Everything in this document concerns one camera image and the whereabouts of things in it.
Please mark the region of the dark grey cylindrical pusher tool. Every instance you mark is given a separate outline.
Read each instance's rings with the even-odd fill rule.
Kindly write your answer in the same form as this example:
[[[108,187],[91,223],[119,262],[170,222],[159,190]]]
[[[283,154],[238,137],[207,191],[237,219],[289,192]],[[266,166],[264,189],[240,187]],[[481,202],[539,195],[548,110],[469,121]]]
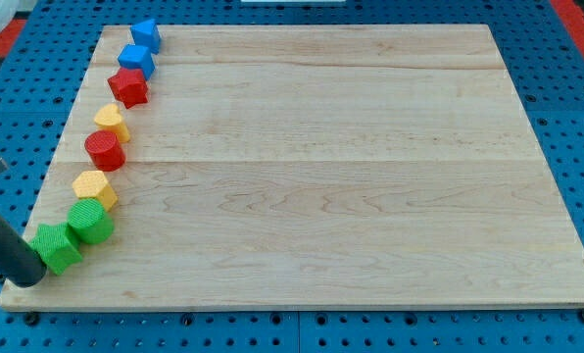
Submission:
[[[46,274],[39,254],[1,216],[0,273],[18,287],[34,286]]]

